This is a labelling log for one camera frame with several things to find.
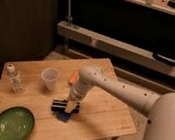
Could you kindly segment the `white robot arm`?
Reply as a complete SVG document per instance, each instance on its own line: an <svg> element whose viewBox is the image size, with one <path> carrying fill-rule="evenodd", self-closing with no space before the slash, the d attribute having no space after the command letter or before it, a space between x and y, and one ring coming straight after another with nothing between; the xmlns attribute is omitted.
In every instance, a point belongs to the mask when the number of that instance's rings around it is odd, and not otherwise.
<svg viewBox="0 0 175 140"><path fill-rule="evenodd" d="M143 140L175 140L175 92L160 95L121 83L106 77L102 68L94 65L82 67L78 73L79 78L70 89L67 113L74 110L76 102L82 101L91 88L97 86L148 115Z"/></svg>

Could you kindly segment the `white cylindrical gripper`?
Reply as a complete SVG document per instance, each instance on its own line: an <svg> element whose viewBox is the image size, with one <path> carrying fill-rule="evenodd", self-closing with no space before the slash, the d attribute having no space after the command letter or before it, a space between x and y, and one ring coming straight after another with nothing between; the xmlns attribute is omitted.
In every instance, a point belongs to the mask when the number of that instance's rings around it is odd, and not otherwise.
<svg viewBox="0 0 175 140"><path fill-rule="evenodd" d="M75 100L80 101L83 98L85 98L89 90L90 90L90 85L87 82L82 81L81 78L78 78L77 81L72 85L70 89L69 96L72 99L67 100L67 106L65 107L65 112L66 113L72 112L76 106Z"/></svg>

